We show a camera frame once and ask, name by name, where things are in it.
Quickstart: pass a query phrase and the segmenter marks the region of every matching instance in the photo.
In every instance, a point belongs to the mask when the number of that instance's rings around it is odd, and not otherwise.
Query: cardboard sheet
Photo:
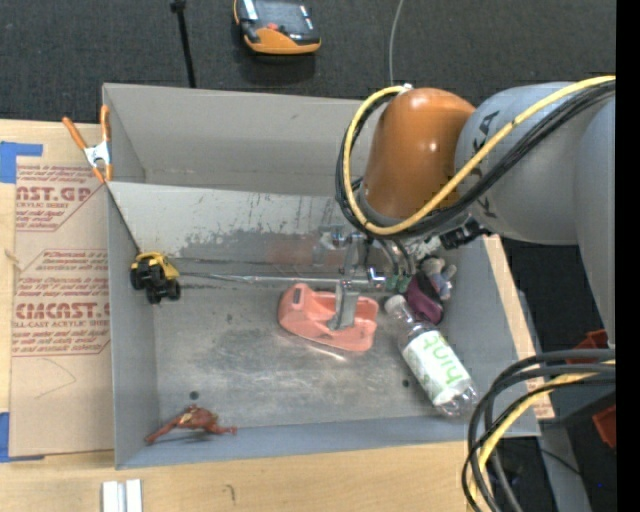
[[[100,141],[98,125],[78,129]],[[9,455],[112,448],[105,187],[62,123],[0,121],[0,141],[3,187],[15,199],[2,261],[14,272],[12,304],[3,303]]]

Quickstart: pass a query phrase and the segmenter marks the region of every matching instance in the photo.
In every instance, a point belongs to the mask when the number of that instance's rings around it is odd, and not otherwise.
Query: scratch mark
[[[50,393],[53,393],[54,391],[58,391],[62,388],[66,388],[67,386],[71,386],[72,384],[75,384],[78,379],[76,379],[75,375],[73,375],[69,370],[67,370],[64,366],[59,365],[58,363],[56,363],[55,361],[52,361],[51,359],[48,358],[43,358],[44,361],[48,361],[49,363],[57,366],[58,368],[60,368],[63,372],[65,372],[69,377],[71,377],[73,380],[71,382],[67,382],[66,384],[62,384],[61,386],[58,386],[57,388],[53,388],[50,389],[49,391],[45,391],[44,393],[40,393],[38,396],[36,396],[36,400],[39,398],[42,398],[43,396],[46,396]]]
[[[229,489],[229,492],[231,493],[231,501],[233,501],[233,504],[236,504],[236,490],[233,488],[233,485],[230,484],[226,484],[225,487],[227,489]]]

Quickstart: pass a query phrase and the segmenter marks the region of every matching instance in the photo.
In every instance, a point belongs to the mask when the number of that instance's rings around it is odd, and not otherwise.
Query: blue tape
[[[42,457],[9,457],[9,413],[0,413],[0,464],[16,460],[40,460]]]
[[[16,182],[18,156],[42,156],[42,144],[0,141],[0,183]]]
[[[0,413],[0,462],[9,462],[9,413]]]

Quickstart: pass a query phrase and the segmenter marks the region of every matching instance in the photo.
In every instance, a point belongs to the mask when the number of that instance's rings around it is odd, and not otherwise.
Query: red object
[[[589,349],[589,348],[607,348],[607,341],[609,337],[604,329],[598,331],[591,331],[587,333],[587,337],[578,343],[574,349]],[[594,363],[596,359],[567,359],[567,363]]]
[[[591,331],[587,333],[587,337],[578,343],[574,349],[589,348],[607,348],[607,332],[604,329]],[[592,363],[595,359],[567,359],[567,363]],[[592,417],[593,423],[600,434],[603,442],[607,443],[611,448],[616,447],[616,404],[597,412]]]
[[[331,330],[327,323],[336,314],[336,295],[314,292],[298,283],[284,292],[278,306],[278,322],[287,331],[305,339],[344,350],[363,352],[373,345],[378,303],[358,297],[353,325]]]
[[[235,435],[238,432],[237,427],[221,427],[218,425],[218,415],[216,413],[207,411],[206,409],[193,404],[188,406],[182,414],[173,418],[153,434],[145,437],[144,440],[151,444],[155,442],[158,437],[168,434],[174,428],[188,428],[191,430],[201,428],[212,434],[225,434],[229,432]]]
[[[616,404],[593,415],[600,438],[611,448],[616,447]]]

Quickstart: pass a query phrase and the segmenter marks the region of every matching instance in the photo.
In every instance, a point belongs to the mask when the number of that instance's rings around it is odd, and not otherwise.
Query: metal clamp
[[[109,124],[109,107],[102,105],[100,109],[100,128],[102,131],[102,142],[96,146],[88,146],[76,125],[68,117],[62,118],[62,123],[67,127],[71,137],[84,152],[87,161],[93,169],[93,173],[100,180],[100,183],[113,179],[113,164],[111,163],[111,125]],[[104,162],[104,175],[98,167],[98,162]]]

